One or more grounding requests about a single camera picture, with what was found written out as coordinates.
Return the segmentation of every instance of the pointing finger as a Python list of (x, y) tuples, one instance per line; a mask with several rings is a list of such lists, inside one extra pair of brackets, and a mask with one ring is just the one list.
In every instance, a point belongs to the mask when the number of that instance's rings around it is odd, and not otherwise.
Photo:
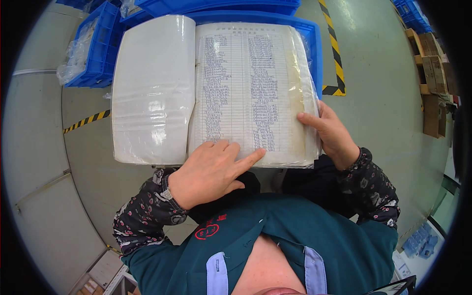
[(235, 164), (238, 175), (243, 174), (244, 172), (249, 170), (249, 168), (251, 168), (257, 161), (262, 159), (265, 155), (265, 152), (265, 149), (260, 148), (253, 151), (252, 154), (250, 154), (246, 158), (236, 161)]

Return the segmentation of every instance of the hand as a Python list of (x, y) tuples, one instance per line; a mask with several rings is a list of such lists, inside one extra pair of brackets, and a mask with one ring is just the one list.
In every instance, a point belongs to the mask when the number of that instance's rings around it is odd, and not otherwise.
[(318, 130), (323, 150), (333, 160), (336, 169), (347, 169), (357, 161), (359, 147), (333, 109), (324, 102), (320, 101), (320, 118), (301, 112), (297, 114), (297, 118), (303, 124)]
[(220, 140), (216, 144), (204, 142), (190, 155), (176, 172), (169, 175), (170, 193), (185, 210), (208, 203), (244, 188), (235, 180), (265, 155), (265, 149), (257, 149), (244, 159), (236, 160), (240, 146)]

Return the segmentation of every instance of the lips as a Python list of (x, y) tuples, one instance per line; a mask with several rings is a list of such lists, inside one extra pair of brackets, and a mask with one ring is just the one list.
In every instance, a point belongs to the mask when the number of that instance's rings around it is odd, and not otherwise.
[(291, 288), (275, 288), (267, 292), (264, 292), (261, 295), (283, 295), (283, 294), (301, 294), (301, 293)]

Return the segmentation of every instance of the light blue collar trim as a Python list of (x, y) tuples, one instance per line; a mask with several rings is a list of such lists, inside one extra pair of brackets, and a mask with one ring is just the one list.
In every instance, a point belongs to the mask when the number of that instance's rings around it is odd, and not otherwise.
[(310, 247), (303, 248), (305, 253), (305, 286), (309, 295), (327, 294), (326, 272), (321, 255)]
[(228, 295), (228, 270), (223, 252), (207, 261), (207, 295)]
[[(327, 294), (324, 261), (314, 249), (304, 247), (305, 286), (309, 295)], [(207, 295), (228, 295), (228, 270), (223, 252), (211, 256), (207, 263)]]

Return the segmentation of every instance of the person's left hand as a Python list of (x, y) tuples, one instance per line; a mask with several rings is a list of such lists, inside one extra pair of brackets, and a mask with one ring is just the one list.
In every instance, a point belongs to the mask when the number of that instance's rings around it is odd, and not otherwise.
[(204, 142), (190, 155), (176, 172), (169, 175), (170, 193), (185, 210), (208, 203), (244, 188), (235, 180), (265, 155), (265, 149), (257, 149), (244, 159), (236, 160), (240, 146), (220, 140), (216, 144)]

